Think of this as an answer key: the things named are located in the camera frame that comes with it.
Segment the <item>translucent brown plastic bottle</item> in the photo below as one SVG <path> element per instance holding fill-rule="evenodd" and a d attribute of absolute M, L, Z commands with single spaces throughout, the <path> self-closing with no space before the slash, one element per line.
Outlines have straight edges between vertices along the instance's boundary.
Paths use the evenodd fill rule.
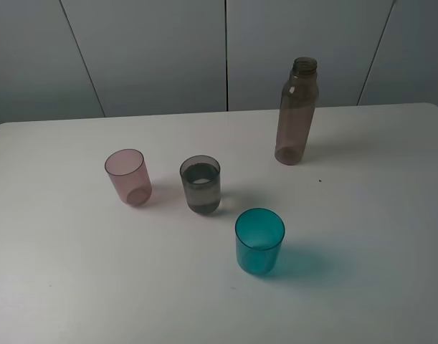
<path fill-rule="evenodd" d="M 275 158 L 294 166 L 301 162 L 319 96 L 317 61 L 298 57 L 284 84 L 280 100 Z"/>

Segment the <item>translucent teal plastic cup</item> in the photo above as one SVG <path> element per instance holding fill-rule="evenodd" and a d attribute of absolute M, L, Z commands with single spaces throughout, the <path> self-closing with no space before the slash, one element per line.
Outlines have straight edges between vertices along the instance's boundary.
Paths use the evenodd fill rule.
<path fill-rule="evenodd" d="M 285 237 L 285 224 L 273 211 L 247 209 L 234 225 L 238 265 L 247 273 L 269 273 L 277 261 Z"/>

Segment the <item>translucent pink plastic cup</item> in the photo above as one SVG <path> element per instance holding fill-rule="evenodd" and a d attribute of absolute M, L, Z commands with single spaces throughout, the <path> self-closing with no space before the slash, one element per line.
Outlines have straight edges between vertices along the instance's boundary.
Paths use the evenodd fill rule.
<path fill-rule="evenodd" d="M 152 194 L 151 180 L 144 155 L 126 148 L 111 154 L 105 161 L 108 174 L 120 200 L 130 206 L 141 206 Z"/>

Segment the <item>translucent grey plastic cup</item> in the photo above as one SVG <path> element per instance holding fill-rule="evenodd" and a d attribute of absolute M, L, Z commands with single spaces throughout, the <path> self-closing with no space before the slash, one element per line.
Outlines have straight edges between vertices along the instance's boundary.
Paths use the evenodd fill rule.
<path fill-rule="evenodd" d="M 206 155 L 187 158 L 179 173 L 188 207 L 195 213 L 213 213 L 221 202 L 221 167 L 219 162 Z"/>

